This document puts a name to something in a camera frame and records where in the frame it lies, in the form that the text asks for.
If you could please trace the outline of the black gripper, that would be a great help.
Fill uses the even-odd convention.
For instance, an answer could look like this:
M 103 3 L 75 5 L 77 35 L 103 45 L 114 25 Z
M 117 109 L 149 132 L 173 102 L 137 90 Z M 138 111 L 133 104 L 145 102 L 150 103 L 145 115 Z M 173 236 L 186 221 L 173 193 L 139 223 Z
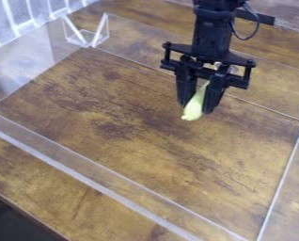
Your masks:
M 161 67 L 177 75 L 178 102 L 186 107 L 197 93 L 198 79 L 210 81 L 204 99 L 204 113 L 210 114 L 220 105 L 229 87 L 248 89 L 252 70 L 257 63 L 230 51 L 236 34 L 236 10 L 197 8 L 192 44 L 168 41 L 162 47 Z

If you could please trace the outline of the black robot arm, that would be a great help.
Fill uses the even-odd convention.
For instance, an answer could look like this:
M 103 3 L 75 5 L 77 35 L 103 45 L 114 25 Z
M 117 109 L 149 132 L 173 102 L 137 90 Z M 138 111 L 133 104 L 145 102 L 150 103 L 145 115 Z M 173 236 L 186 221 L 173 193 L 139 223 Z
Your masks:
M 230 51 L 232 37 L 249 40 L 257 34 L 242 38 L 236 31 L 236 11 L 245 8 L 258 18 L 248 0 L 194 0 L 197 15 L 193 43 L 190 45 L 168 41 L 162 47 L 165 57 L 161 67 L 177 76 L 178 102 L 182 107 L 197 94 L 198 79 L 209 81 L 204 91 L 201 111 L 210 114 L 220 105 L 228 88 L 249 89 L 253 59 Z

